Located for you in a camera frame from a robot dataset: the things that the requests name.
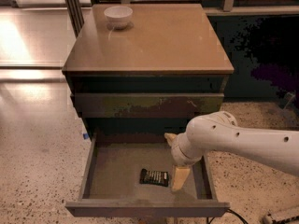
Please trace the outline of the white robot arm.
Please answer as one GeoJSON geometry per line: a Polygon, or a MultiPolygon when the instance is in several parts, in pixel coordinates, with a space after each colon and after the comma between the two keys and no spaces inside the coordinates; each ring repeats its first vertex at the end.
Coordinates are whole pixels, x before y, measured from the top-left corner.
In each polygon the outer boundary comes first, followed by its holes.
{"type": "Polygon", "coordinates": [[[191,167],[210,150],[233,153],[299,176],[299,132],[242,128],[226,111],[195,117],[183,133],[166,133],[164,138],[175,162],[173,191],[182,189],[191,167]]]}

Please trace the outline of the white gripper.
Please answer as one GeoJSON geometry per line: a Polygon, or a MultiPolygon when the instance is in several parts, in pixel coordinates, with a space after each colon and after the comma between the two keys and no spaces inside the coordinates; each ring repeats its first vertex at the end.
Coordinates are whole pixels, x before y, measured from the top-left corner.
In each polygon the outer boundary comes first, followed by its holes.
{"type": "Polygon", "coordinates": [[[171,147],[171,155],[177,166],[173,167],[171,190],[181,190],[186,182],[191,168],[200,161],[204,155],[204,151],[192,144],[186,133],[174,134],[165,133],[164,138],[171,147]]]}

